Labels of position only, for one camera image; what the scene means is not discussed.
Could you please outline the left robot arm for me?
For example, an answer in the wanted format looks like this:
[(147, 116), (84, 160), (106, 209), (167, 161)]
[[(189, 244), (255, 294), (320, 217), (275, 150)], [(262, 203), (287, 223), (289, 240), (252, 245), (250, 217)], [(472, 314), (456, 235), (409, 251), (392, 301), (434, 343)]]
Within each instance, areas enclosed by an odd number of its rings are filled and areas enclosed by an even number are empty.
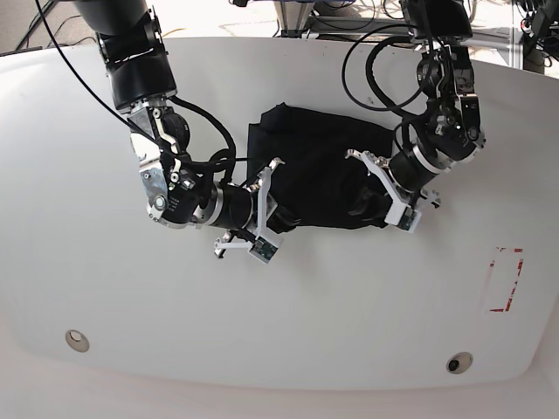
[[(471, 160), (486, 143), (480, 122), (479, 97), (475, 92), (473, 65), (463, 40), (473, 35), (461, 1), (402, 1), (405, 35), (380, 41), (369, 53), (365, 78), (379, 105), (367, 105), (348, 93), (351, 101), (372, 112), (394, 113), (400, 123), (394, 128), (397, 153), (380, 165), (389, 178), (384, 187), (379, 179), (364, 182), (350, 213), (384, 218), (392, 204), (390, 193), (406, 199), (414, 211), (424, 198), (422, 188), (459, 162)], [(396, 103), (376, 80), (374, 65), (389, 46), (424, 44), (418, 63), (418, 89), (411, 99)], [(426, 109), (413, 113), (407, 106), (419, 95), (426, 97)]]

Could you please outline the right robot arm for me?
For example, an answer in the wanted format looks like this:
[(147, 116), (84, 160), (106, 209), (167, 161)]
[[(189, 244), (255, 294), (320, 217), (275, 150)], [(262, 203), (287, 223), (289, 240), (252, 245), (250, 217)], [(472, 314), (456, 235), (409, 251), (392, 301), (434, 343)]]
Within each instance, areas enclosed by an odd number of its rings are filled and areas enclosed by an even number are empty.
[[(269, 220), (277, 209), (270, 194), (279, 157), (259, 159), (259, 170), (241, 184), (232, 180), (237, 163), (230, 132), (211, 113), (177, 96), (176, 81), (155, 12), (144, 1), (78, 1), (79, 15), (95, 33), (112, 89), (106, 106), (130, 131), (147, 195), (149, 218), (171, 229), (210, 226), (224, 230), (214, 243), (222, 258), (244, 249), (269, 263), (283, 239)], [(225, 148), (208, 161), (188, 152), (190, 126), (175, 106), (205, 118)]]

